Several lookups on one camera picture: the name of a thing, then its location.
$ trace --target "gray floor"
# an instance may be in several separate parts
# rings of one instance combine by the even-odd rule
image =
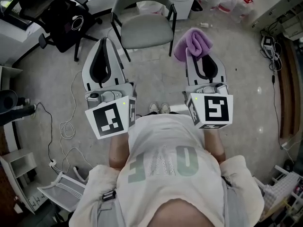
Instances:
[[[134,10],[123,15],[122,21],[136,13]],[[91,36],[102,38],[111,28],[109,15],[103,16],[103,24],[89,30]],[[274,91],[271,82],[272,72],[268,69],[268,60],[259,53],[259,34],[247,31],[239,24],[234,24],[225,15],[216,15],[208,20],[178,21],[175,42],[191,27],[200,22],[210,22],[212,28],[203,31],[212,39],[213,51],[226,67],[229,92],[234,96],[233,124],[221,130],[221,137],[228,157],[244,155],[248,168],[260,180],[268,179],[275,164],[282,164],[287,154],[279,149],[277,142],[277,121],[274,110]],[[110,37],[121,52],[113,30]],[[31,98],[32,102],[42,102],[53,115],[53,142],[50,146],[51,158],[55,158],[61,167],[63,159],[60,148],[59,123],[70,118],[74,102],[70,86],[75,74],[82,69],[86,56],[94,42],[82,40],[80,61],[73,61],[74,47],[66,53],[60,53],[55,47],[47,46],[44,50],[35,49],[17,68],[23,73],[15,81],[15,89],[20,96]],[[137,113],[148,113],[151,102],[159,104],[182,103],[187,80],[185,65],[168,56],[169,44],[130,51],[132,62],[122,55],[125,74],[130,81],[137,83]],[[280,93],[276,88],[276,107],[280,115]],[[77,109],[71,121],[76,135],[72,140],[62,140],[65,153],[71,147],[78,147],[88,162],[93,166],[108,163],[109,139],[97,140],[84,111],[87,104],[81,75],[76,77],[72,87]],[[43,184],[55,178],[49,168],[47,145],[50,140],[50,117],[42,108],[38,108],[34,119],[28,117],[17,122],[19,141],[22,147],[29,148],[35,155],[38,167],[37,177]],[[90,166],[78,151],[68,155],[71,166],[78,166],[80,173],[88,174]],[[68,175],[73,176],[72,169]]]

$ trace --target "person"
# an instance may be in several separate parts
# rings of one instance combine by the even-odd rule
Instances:
[[[226,159],[218,130],[153,103],[112,137],[109,166],[89,172],[69,226],[252,227],[263,208],[244,157]]]
[[[12,99],[8,96],[3,98],[3,108],[10,109],[6,113],[0,114],[0,126],[3,126],[13,120],[20,119],[26,116],[33,115],[36,111],[36,105],[30,105],[30,99],[24,97],[18,97],[16,106],[23,105],[23,108],[12,109],[13,102]]]

